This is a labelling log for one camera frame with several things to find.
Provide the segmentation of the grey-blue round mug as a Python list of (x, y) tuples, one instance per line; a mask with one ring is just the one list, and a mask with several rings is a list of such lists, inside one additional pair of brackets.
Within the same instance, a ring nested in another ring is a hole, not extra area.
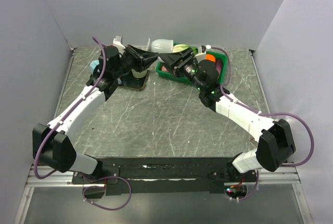
[(169, 39), (156, 39), (151, 41), (149, 39), (146, 50), (156, 53), (172, 53), (174, 41)]

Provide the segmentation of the light blue faceted mug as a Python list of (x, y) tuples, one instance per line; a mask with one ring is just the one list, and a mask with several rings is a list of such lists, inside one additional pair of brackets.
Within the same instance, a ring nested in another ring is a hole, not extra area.
[(89, 65), (89, 69), (90, 69), (91, 74), (100, 74), (101, 68), (100, 68), (99, 60), (93, 60)]

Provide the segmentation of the pale green mug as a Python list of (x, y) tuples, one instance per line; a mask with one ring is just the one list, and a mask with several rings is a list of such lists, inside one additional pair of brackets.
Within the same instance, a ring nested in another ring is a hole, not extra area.
[(132, 69), (132, 75), (133, 75), (133, 77), (135, 77), (137, 79), (144, 78), (147, 75), (147, 72), (148, 72), (147, 70), (139, 72), (139, 71)]

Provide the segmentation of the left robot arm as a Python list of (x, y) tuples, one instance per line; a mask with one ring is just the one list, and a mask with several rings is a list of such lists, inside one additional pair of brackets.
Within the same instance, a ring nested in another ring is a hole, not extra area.
[(158, 53), (128, 45), (120, 53), (115, 46), (103, 46), (98, 64), (79, 96), (48, 124), (37, 124), (32, 131), (34, 174), (39, 163), (54, 171), (84, 173), (90, 183), (103, 177), (103, 165), (96, 158), (77, 152), (73, 146), (81, 124), (114, 93), (118, 80), (131, 70), (142, 72), (158, 58)]

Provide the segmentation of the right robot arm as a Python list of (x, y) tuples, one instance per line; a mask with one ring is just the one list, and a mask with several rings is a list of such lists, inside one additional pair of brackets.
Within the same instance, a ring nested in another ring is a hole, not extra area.
[(217, 58), (207, 58), (206, 55), (200, 58), (197, 60), (190, 47), (180, 52), (159, 55), (173, 77), (186, 77), (198, 89), (199, 98), (205, 107), (236, 123), (257, 142), (255, 149), (240, 153), (230, 161), (228, 177), (237, 182), (251, 170), (266, 169), (274, 172), (296, 151), (289, 123), (249, 110), (220, 84), (223, 62)]

